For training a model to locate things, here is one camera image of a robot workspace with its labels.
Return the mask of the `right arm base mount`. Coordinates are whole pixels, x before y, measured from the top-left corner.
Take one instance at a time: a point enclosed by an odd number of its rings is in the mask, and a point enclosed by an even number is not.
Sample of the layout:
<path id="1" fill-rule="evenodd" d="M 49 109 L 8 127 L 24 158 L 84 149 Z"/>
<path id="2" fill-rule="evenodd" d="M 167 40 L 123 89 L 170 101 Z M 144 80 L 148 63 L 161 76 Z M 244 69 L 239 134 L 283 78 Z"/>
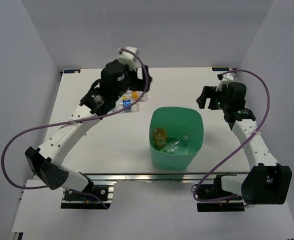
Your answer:
<path id="1" fill-rule="evenodd" d="M 245 205 L 241 196 L 223 190 L 222 177 L 217 174 L 212 183 L 202 184 L 196 191 L 196 197 L 202 201 L 197 202 L 198 213 L 226 213 L 244 212 Z"/>

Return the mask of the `orange plastic bottle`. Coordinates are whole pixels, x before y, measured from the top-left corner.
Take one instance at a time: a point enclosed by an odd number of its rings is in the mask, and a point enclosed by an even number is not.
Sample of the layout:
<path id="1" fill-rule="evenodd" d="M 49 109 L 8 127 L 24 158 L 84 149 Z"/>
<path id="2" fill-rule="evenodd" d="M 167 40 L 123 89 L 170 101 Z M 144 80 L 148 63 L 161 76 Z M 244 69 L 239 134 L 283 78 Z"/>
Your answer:
<path id="1" fill-rule="evenodd" d="M 156 128 L 153 131 L 153 139 L 154 139 L 154 143 L 158 146 L 158 147 L 162 147 L 166 144 L 167 142 L 167 132 L 164 128 Z"/>

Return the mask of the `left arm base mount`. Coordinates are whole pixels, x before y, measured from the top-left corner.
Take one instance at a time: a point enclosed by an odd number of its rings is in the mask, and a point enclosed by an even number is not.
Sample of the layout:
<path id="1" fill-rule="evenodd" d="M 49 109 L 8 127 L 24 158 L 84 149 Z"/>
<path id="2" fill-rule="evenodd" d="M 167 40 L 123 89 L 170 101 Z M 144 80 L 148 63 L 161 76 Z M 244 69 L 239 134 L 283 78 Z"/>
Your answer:
<path id="1" fill-rule="evenodd" d="M 91 195 L 75 193 L 73 190 L 63 191 L 61 209 L 69 210 L 107 210 L 112 203 L 115 181 L 94 181 L 90 193 L 99 198 L 106 206 Z"/>

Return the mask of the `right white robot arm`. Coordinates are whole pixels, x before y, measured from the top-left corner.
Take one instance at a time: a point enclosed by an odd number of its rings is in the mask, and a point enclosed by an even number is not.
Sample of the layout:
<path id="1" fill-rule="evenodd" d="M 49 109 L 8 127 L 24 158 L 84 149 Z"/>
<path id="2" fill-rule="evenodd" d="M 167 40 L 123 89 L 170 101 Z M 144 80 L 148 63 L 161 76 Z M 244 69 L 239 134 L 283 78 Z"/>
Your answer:
<path id="1" fill-rule="evenodd" d="M 238 151 L 243 150 L 249 164 L 246 177 L 234 174 L 218 174 L 210 190 L 202 190 L 210 170 L 195 186 L 193 197 L 200 203 L 221 202 L 227 205 L 230 200 L 241 197 L 246 206 L 282 205 L 286 201 L 292 171 L 289 166 L 281 165 L 268 149 L 260 128 L 265 120 L 256 122 L 254 113 L 246 108 L 247 87 L 232 77 L 231 71 L 219 73 L 218 86 L 205 86 L 196 102 L 204 109 L 210 100 L 210 110 L 221 110 L 224 120 L 240 142 L 240 146 L 218 163 L 219 168 Z"/>

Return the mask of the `green plastic bottle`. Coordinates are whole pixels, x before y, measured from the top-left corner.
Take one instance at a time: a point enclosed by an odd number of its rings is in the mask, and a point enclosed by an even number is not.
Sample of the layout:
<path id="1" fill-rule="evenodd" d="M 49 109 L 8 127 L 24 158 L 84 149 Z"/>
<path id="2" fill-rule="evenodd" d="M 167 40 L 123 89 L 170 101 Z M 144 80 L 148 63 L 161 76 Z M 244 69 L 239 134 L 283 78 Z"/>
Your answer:
<path id="1" fill-rule="evenodd" d="M 159 151 L 168 154 L 180 154 L 182 152 L 182 147 L 179 145 L 164 145 Z"/>

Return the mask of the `clear crushed plastic bottle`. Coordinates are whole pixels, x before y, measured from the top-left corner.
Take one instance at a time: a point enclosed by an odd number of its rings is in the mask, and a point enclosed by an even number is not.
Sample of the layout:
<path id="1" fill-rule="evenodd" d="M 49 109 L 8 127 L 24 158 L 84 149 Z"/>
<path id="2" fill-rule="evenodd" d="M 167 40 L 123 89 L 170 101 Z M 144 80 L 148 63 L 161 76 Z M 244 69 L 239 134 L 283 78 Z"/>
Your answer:
<path id="1" fill-rule="evenodd" d="M 168 145 L 179 145 L 182 147 L 182 150 L 186 149 L 187 141 L 189 140 L 189 135 L 184 134 L 179 139 L 174 139 L 168 143 Z"/>

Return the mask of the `clear bottle yellow cap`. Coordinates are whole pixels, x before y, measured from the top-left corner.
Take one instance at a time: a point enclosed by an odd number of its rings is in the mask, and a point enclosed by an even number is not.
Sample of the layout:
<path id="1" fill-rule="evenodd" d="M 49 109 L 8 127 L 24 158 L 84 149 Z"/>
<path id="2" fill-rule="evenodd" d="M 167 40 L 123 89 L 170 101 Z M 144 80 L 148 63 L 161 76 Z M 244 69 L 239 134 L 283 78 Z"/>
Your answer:
<path id="1" fill-rule="evenodd" d="M 141 102 L 146 102 L 148 100 L 148 94 L 144 93 L 142 91 L 132 91 L 128 90 L 127 91 L 127 96 L 132 100 L 132 101 L 137 101 L 140 98 Z"/>

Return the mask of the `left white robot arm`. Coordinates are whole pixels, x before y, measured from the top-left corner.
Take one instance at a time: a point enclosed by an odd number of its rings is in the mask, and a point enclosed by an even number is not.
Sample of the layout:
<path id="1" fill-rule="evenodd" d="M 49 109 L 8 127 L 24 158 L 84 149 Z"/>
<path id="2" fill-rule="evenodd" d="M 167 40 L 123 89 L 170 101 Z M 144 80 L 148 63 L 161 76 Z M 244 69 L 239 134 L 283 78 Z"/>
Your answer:
<path id="1" fill-rule="evenodd" d="M 128 90 L 146 93 L 152 80 L 145 64 L 142 65 L 142 78 L 139 78 L 133 61 L 117 59 L 107 63 L 100 78 L 81 98 L 69 121 L 37 148 L 30 146 L 25 151 L 32 172 L 51 190 L 62 187 L 83 200 L 90 198 L 94 183 L 85 174 L 64 167 L 66 156 L 93 126 L 114 112 L 122 95 Z"/>

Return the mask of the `clear bottle blue cap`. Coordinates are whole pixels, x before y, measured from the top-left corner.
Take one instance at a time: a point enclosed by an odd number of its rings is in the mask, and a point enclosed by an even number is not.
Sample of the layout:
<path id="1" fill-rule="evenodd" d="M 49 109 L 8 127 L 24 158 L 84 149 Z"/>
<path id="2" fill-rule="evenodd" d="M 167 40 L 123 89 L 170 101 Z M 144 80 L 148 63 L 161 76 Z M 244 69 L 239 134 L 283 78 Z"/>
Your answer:
<path id="1" fill-rule="evenodd" d="M 115 108 L 112 111 L 116 112 L 125 108 L 122 113 L 136 113 L 140 107 L 138 103 L 133 105 L 134 102 L 135 99 L 131 95 L 123 95 L 115 104 Z"/>

